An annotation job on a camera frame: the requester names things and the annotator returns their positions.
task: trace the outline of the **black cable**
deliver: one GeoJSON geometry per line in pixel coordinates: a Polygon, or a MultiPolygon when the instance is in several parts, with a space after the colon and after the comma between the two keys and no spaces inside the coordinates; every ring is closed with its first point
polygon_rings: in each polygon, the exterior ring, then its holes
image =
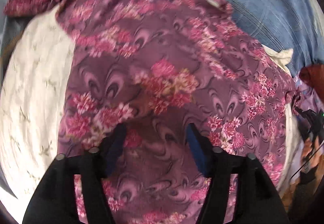
{"type": "Polygon", "coordinates": [[[308,160],[293,174],[293,176],[290,178],[290,180],[292,180],[292,178],[312,159],[312,157],[317,153],[317,151],[323,146],[324,141],[322,141],[322,143],[320,144],[319,148],[314,152],[314,154],[312,154],[308,160]]]}

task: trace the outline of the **metal screw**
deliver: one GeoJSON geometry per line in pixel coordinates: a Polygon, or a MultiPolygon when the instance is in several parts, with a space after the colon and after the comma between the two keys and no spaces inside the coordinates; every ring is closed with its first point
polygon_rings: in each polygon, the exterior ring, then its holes
{"type": "Polygon", "coordinates": [[[60,161],[60,160],[63,160],[65,158],[65,154],[58,154],[55,159],[60,161]]]}
{"type": "Polygon", "coordinates": [[[214,153],[220,154],[222,151],[223,151],[223,149],[220,148],[219,146],[213,147],[213,152],[214,153]]]}
{"type": "Polygon", "coordinates": [[[250,158],[251,160],[254,160],[254,159],[257,158],[257,157],[255,156],[255,154],[253,154],[253,153],[248,153],[248,154],[247,154],[247,157],[250,158]]]}
{"type": "Polygon", "coordinates": [[[90,148],[90,150],[89,150],[89,153],[91,153],[91,154],[95,154],[95,153],[97,153],[97,152],[99,152],[99,148],[98,148],[98,147],[92,147],[92,148],[90,148]]]}

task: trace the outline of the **red fabric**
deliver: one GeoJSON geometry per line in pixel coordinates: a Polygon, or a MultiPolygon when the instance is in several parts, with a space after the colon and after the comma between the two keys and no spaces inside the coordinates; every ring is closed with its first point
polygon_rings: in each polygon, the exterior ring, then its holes
{"type": "Polygon", "coordinates": [[[321,101],[324,102],[324,65],[315,64],[301,69],[299,78],[314,88],[321,101]]]}
{"type": "Polygon", "coordinates": [[[4,13],[11,17],[34,16],[48,10],[60,3],[62,9],[74,0],[8,0],[4,13]]]}

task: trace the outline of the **purple floral blanket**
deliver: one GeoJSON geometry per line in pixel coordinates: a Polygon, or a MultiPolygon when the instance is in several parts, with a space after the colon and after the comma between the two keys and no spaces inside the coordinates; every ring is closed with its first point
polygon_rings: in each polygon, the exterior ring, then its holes
{"type": "MultiPolygon", "coordinates": [[[[76,44],[58,153],[79,155],[127,124],[116,169],[102,180],[118,224],[194,224],[209,179],[185,140],[193,122],[228,153],[253,152],[273,183],[285,161],[292,78],[231,20],[225,0],[9,0],[11,16],[59,4],[76,44]]],[[[78,213],[86,221],[80,177],[78,213]]],[[[231,220],[233,175],[225,222],[231,220]]]]}

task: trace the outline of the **white sheet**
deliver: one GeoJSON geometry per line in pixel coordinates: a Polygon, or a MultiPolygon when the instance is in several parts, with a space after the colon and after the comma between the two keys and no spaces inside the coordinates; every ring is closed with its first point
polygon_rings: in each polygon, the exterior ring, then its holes
{"type": "MultiPolygon", "coordinates": [[[[1,91],[0,162],[10,188],[23,204],[56,156],[72,65],[75,45],[57,24],[56,10],[35,17],[27,26],[1,91]]],[[[26,208],[17,207],[8,197],[0,199],[21,223],[26,208]]]]}

